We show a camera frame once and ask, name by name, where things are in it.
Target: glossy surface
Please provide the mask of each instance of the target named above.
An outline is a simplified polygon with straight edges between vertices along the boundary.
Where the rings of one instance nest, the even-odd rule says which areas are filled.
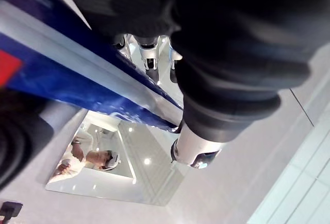
[[[177,134],[107,117],[102,122],[87,114],[81,127],[93,136],[93,151],[113,150],[121,163],[113,170],[99,170],[92,163],[73,177],[48,183],[47,190],[145,204],[166,205],[184,179],[188,167],[171,163],[169,147]]]

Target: silver metal part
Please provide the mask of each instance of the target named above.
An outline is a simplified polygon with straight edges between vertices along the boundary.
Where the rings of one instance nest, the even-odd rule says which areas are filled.
[[[226,143],[211,142],[205,140],[195,133],[193,133],[186,124],[183,124],[181,134],[172,146],[172,159],[177,162],[195,167],[195,168],[204,168],[206,167],[210,160],[213,160]],[[206,158],[206,162],[203,161],[203,157],[207,157],[208,154],[212,156]]]
[[[173,49],[171,42],[170,44],[170,65],[171,65],[171,69],[175,69],[175,61],[181,60],[182,56]]]
[[[124,47],[119,49],[118,51],[120,52],[121,55],[123,55],[129,61],[133,62],[131,54],[130,54],[130,50],[129,50],[129,43],[128,43],[128,40],[127,40],[127,35],[124,35],[124,41],[125,41]]]
[[[139,45],[140,48],[140,54],[141,59],[143,61],[144,67],[146,70],[149,70],[148,66],[148,59],[153,60],[153,69],[156,70],[158,68],[158,60],[159,60],[159,47],[158,47],[158,40],[157,44],[150,49],[142,48],[141,45]]]

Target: black object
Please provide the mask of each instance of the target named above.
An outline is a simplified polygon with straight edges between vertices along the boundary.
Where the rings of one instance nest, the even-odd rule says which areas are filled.
[[[12,217],[17,217],[23,205],[18,202],[4,202],[0,209],[0,216],[4,216],[2,224],[8,223]]]
[[[0,90],[0,189],[51,140],[52,127],[39,117],[47,101]]]
[[[276,111],[277,91],[302,84],[330,39],[329,0],[74,1],[102,36],[170,36],[184,120],[215,142]]]
[[[174,69],[170,69],[170,80],[173,83],[177,83],[177,79],[176,79],[176,75],[175,75],[175,70]]]

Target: person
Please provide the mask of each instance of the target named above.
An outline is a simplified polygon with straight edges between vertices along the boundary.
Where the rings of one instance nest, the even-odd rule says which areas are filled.
[[[49,183],[77,176],[87,162],[102,170],[112,170],[120,163],[119,153],[112,150],[93,151],[93,137],[79,128],[72,143],[67,147]]]

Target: white tile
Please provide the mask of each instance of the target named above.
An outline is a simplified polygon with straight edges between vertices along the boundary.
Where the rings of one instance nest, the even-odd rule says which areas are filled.
[[[303,201],[299,204],[287,224],[303,224],[317,210],[324,196],[328,193],[329,188],[324,184],[316,181],[310,191],[306,194]]]
[[[330,134],[324,139],[306,166],[306,173],[317,177],[330,157]]]
[[[312,215],[307,224],[329,224],[330,223],[330,193],[321,202],[319,208]]]
[[[318,178],[319,181],[330,186],[330,163],[328,162]]]
[[[301,169],[305,168],[329,130],[330,120],[324,120],[318,123],[292,158],[291,164]]]
[[[288,165],[272,189],[269,191],[262,204],[258,207],[256,211],[257,215],[253,215],[249,221],[251,223],[259,224],[267,223],[267,220],[279,207],[300,173],[301,170]]]
[[[284,224],[313,182],[312,177],[302,173],[268,224]]]

